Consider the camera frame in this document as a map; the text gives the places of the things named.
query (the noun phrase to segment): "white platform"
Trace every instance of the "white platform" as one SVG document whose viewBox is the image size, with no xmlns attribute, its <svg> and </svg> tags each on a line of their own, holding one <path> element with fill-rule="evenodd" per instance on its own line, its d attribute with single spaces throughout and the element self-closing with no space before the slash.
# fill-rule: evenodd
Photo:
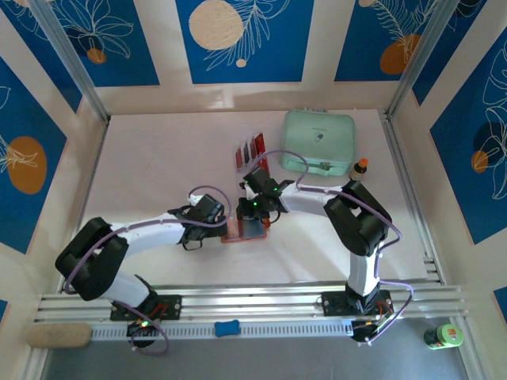
<svg viewBox="0 0 507 380">
<path fill-rule="evenodd" d="M 386 251 L 380 275 L 425 278 L 424 249 L 378 112 L 336 112 L 355 120 L 357 157 L 370 160 L 364 185 L 405 236 Z M 113 116 L 84 220 L 101 216 L 106 222 L 132 222 L 160 215 L 185 205 L 187 192 L 200 184 L 222 188 L 235 207 L 235 147 L 254 132 L 263 131 L 266 149 L 279 148 L 284 115 L 275 111 Z M 277 157 L 271 157 L 269 164 L 278 181 L 298 176 L 282 169 Z M 303 183 L 339 185 L 347 181 L 346 177 L 308 175 Z M 122 269 L 152 284 L 346 280 L 349 252 L 327 218 L 295 213 L 282 215 L 262 241 L 223 245 L 218 239 L 208 239 L 194 252 L 186 252 L 180 245 L 166 246 L 129 258 Z"/>
</svg>

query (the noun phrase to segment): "orange bottle cap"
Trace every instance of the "orange bottle cap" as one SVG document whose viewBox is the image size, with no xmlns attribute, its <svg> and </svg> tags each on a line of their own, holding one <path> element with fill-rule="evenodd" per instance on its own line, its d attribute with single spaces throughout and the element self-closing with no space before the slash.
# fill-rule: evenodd
<svg viewBox="0 0 507 380">
<path fill-rule="evenodd" d="M 367 159 L 367 158 L 361 158 L 361 159 L 359 160 L 359 166 L 360 166 L 361 168 L 365 168 L 365 167 L 367 167 L 367 166 L 368 166 L 368 159 Z"/>
</svg>

